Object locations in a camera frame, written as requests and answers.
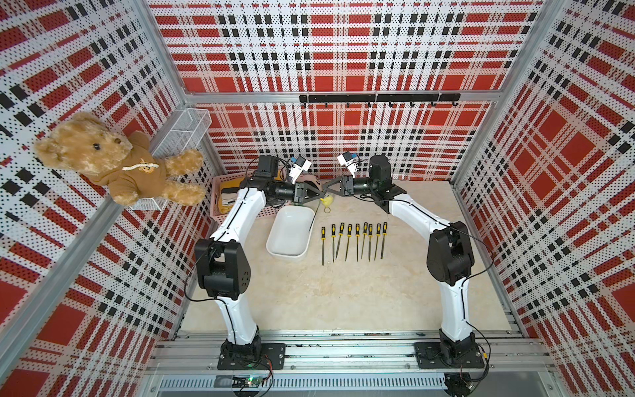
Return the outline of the green circuit board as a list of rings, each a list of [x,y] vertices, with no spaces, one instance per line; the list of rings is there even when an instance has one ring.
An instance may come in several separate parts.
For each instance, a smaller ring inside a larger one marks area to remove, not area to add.
[[[238,389],[250,389],[250,388],[260,388],[261,385],[266,381],[265,377],[250,375],[247,377],[233,377],[233,385],[232,388]]]

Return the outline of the yellow round keychain toy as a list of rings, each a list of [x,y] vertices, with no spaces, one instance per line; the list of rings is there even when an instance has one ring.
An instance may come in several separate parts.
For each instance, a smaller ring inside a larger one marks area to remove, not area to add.
[[[321,205],[323,207],[324,213],[331,213],[331,206],[334,202],[334,197],[332,195],[325,195],[320,198]]]

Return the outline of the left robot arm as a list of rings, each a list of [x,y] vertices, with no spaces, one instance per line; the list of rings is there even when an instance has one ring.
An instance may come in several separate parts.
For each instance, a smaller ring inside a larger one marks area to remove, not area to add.
[[[279,179],[280,158],[262,155],[256,170],[246,175],[236,192],[235,203],[211,238],[199,240],[194,249],[198,286],[217,303],[228,336],[222,345],[226,357],[256,361],[261,357],[261,337],[244,296],[251,267],[242,244],[257,215],[271,201],[305,203],[324,197],[324,192],[297,179],[309,170],[304,157],[292,158]]]

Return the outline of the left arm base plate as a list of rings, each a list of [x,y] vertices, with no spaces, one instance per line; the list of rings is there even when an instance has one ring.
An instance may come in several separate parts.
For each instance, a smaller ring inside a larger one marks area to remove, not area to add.
[[[236,345],[228,341],[221,345],[217,369],[238,370],[281,370],[284,368],[286,345],[284,343],[254,342]]]

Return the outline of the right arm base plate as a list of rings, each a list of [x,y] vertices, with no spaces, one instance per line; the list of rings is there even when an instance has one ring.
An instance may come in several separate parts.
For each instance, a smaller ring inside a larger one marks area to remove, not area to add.
[[[417,342],[415,358],[419,369],[484,369],[486,363],[479,347],[455,352],[445,343]]]

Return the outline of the brown teddy bear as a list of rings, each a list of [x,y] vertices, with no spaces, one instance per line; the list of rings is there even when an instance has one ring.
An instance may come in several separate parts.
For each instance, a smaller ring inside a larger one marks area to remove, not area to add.
[[[75,171],[93,184],[106,186],[115,203],[132,207],[141,199],[164,198],[183,206],[203,202],[206,190],[178,181],[203,167],[203,154],[188,149],[165,158],[150,153],[144,132],[112,132],[99,118],[78,112],[34,144],[44,166]]]

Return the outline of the pink plastic basket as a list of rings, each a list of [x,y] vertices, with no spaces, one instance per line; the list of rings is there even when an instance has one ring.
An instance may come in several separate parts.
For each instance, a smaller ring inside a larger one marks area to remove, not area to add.
[[[221,224],[233,209],[244,174],[220,175],[213,178],[213,196],[210,201],[212,219]]]

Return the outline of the aluminium mounting rail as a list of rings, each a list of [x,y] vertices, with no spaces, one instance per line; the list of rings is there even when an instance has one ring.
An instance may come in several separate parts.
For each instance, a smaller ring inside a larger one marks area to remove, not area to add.
[[[488,332],[478,342],[484,369],[419,369],[414,344],[431,331],[263,332],[286,345],[281,370],[220,371],[219,333],[160,343],[143,378],[144,396],[429,395],[563,396],[544,345],[518,332]],[[262,376],[260,388],[232,388],[233,377]]]

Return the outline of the pink black plush toy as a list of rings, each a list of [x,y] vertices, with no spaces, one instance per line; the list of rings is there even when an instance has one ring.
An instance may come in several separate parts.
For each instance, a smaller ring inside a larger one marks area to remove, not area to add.
[[[319,177],[317,177],[317,175],[313,175],[313,174],[307,174],[307,173],[303,173],[298,179],[297,179],[297,183],[306,183],[306,184],[310,184],[313,187],[315,187],[316,189],[321,189],[322,188],[322,183]]]

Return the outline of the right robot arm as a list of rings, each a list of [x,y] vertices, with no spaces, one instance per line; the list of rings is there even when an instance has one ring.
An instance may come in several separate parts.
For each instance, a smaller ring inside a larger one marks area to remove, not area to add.
[[[358,155],[345,152],[337,161],[349,174],[331,180],[325,190],[342,197],[368,195],[385,213],[401,219],[427,241],[427,268],[441,291],[443,320],[439,335],[444,362],[458,364],[469,353],[479,352],[469,317],[468,291],[475,255],[468,227],[430,212],[396,185],[385,155],[370,158],[366,178],[356,177]]]

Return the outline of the clear wall-mounted basket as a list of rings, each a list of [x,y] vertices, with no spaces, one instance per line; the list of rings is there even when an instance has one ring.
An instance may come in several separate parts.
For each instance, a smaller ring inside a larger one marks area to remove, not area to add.
[[[165,122],[164,126],[150,139],[150,153],[154,157],[167,158],[176,156],[189,149],[201,151],[204,158],[207,153],[203,148],[203,138],[211,125],[209,112],[203,109],[176,110]],[[206,184],[208,178],[206,165],[199,171],[176,178],[178,181]],[[169,200],[163,197],[140,198],[133,210],[163,211],[171,206]]]

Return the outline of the black wall hook rail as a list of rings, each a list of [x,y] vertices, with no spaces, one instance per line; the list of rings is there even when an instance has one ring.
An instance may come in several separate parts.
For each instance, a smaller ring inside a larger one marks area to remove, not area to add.
[[[450,103],[461,100],[459,93],[431,94],[302,94],[301,104]]]

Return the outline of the yellow printed folded cloth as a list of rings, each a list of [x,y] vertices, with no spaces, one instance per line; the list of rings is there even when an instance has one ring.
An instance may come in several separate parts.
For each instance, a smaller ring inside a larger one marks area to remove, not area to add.
[[[226,214],[231,211],[238,197],[243,178],[227,180],[221,183],[218,195],[218,211]]]

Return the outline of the white plastic storage box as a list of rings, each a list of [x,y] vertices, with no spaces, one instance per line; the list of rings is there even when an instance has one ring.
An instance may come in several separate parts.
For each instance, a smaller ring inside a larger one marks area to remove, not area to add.
[[[314,210],[303,206],[281,208],[269,234],[266,250],[271,256],[287,261],[301,261],[309,250]]]

